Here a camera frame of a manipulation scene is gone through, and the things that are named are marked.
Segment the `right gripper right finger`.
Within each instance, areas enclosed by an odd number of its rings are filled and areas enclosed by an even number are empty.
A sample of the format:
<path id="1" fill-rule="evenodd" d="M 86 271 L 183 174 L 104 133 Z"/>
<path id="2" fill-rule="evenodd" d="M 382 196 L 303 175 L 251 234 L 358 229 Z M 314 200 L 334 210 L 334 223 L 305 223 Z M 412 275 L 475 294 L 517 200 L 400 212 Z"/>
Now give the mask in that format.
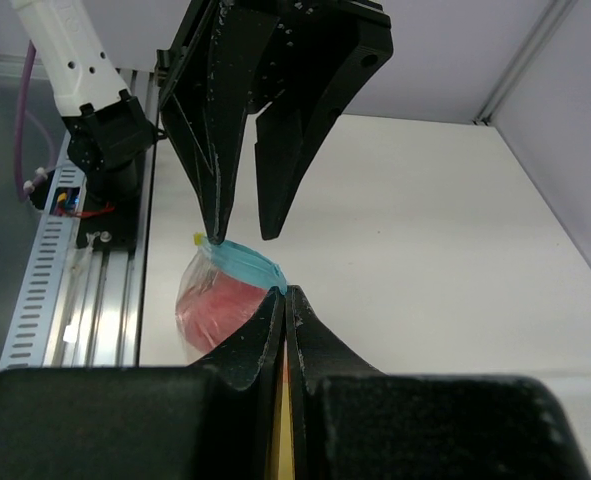
<path id="1" fill-rule="evenodd" d="M 383 375 L 318 318 L 300 286 L 288 287 L 285 325 L 290 380 L 304 395 L 327 377 Z"/>

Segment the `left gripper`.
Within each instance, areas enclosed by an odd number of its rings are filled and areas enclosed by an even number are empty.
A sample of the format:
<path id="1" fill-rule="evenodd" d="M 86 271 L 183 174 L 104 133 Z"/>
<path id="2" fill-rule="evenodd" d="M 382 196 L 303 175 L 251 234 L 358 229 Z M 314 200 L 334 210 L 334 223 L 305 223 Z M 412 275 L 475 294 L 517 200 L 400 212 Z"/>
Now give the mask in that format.
<path id="1" fill-rule="evenodd" d="M 158 53 L 164 129 L 214 244 L 226 238 L 247 115 L 256 121 L 261 236 L 280 236 L 348 103 L 393 54 L 375 1 L 192 1 Z M 340 92 L 343 100 L 321 98 Z"/>

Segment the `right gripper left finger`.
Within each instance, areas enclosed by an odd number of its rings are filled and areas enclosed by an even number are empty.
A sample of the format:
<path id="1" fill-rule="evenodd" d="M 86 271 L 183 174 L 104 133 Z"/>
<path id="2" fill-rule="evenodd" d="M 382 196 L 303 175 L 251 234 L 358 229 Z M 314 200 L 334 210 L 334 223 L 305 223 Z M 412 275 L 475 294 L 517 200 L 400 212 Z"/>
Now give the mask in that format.
<path id="1" fill-rule="evenodd" d="M 189 369 L 215 373 L 234 390 L 272 390 L 283 351 L 284 307 L 285 296 L 271 289 L 246 323 Z"/>

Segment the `red fake apple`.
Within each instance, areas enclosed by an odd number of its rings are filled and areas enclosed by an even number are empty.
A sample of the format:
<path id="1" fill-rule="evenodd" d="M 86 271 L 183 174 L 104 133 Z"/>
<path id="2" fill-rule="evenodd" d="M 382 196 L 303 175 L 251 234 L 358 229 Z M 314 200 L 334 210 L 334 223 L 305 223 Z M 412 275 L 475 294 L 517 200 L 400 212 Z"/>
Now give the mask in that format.
<path id="1" fill-rule="evenodd" d="M 185 341 L 209 353 L 256 312 L 266 289 L 218 274 L 210 286 L 191 286 L 176 302 L 176 320 Z"/>

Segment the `clear zip top bag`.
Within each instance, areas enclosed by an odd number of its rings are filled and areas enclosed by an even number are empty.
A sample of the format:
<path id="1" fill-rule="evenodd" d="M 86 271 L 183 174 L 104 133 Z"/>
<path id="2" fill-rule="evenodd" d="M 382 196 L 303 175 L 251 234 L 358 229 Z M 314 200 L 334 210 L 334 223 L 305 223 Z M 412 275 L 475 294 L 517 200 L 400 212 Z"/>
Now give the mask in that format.
<path id="1" fill-rule="evenodd" d="M 287 280 L 277 263 L 245 245 L 215 245 L 204 233 L 193 241 L 196 253 L 179 285 L 175 318 L 184 343 L 204 355 L 241 328 L 269 290 L 286 293 Z"/>

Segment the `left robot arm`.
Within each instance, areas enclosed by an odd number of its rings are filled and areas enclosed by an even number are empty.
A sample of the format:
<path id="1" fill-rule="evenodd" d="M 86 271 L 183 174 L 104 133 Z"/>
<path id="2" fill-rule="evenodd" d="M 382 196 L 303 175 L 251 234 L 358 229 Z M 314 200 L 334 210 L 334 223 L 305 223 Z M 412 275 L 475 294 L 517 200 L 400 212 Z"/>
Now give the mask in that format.
<path id="1" fill-rule="evenodd" d="M 279 237 L 299 185 L 335 122 L 394 52 L 374 1 L 192 1 L 157 54 L 161 126 L 109 60 L 79 1 L 13 5 L 39 53 L 69 158 L 98 201 L 140 190 L 135 162 L 170 140 L 219 244 L 231 217 L 249 116 L 262 237 Z"/>

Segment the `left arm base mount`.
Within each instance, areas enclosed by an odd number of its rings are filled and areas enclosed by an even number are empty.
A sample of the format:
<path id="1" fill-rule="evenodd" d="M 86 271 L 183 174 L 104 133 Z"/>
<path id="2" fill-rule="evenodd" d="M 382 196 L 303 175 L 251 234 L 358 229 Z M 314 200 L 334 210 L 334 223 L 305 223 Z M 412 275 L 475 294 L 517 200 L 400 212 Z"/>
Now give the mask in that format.
<path id="1" fill-rule="evenodd" d="M 89 172 L 82 212 L 91 216 L 79 223 L 76 247 L 81 249 L 88 245 L 88 234 L 107 232 L 107 241 L 100 237 L 94 239 L 94 251 L 132 252 L 137 243 L 142 184 L 141 158 L 118 171 Z"/>

